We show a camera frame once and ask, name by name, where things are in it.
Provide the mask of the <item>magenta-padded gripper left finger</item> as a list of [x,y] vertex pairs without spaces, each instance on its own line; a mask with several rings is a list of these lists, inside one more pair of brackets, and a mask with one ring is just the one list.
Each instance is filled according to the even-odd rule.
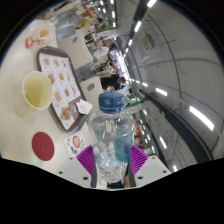
[[77,157],[69,157],[58,169],[57,175],[84,188],[95,188],[97,170],[93,148],[88,146]]

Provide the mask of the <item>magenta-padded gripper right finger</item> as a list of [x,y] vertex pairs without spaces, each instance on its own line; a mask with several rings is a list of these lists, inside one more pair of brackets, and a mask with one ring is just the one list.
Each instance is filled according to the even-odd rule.
[[129,183],[131,188],[140,188],[171,174],[156,156],[148,156],[132,147],[129,160]]

